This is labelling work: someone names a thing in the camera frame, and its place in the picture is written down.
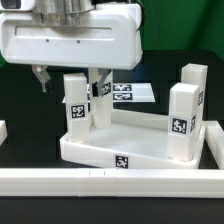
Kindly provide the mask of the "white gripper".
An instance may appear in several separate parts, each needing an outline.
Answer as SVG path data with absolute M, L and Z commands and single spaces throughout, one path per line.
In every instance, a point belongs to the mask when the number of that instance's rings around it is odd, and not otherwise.
M 140 62 L 142 23 L 138 3 L 0 3 L 0 55 L 32 65 L 44 93 L 46 66 L 94 67 L 92 95 L 103 97 L 111 92 L 111 69 Z

